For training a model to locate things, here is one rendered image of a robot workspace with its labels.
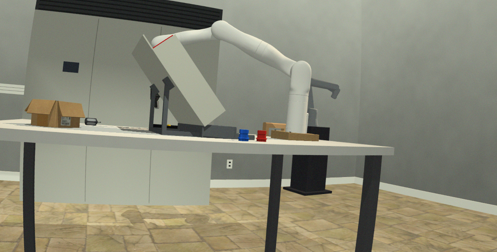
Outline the red plug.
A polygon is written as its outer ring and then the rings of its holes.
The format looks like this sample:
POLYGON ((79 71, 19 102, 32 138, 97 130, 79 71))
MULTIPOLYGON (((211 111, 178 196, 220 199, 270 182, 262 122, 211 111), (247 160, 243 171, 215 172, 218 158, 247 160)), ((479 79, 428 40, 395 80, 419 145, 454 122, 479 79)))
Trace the red plug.
POLYGON ((257 133, 256 142, 266 142, 266 130, 258 130, 257 133))

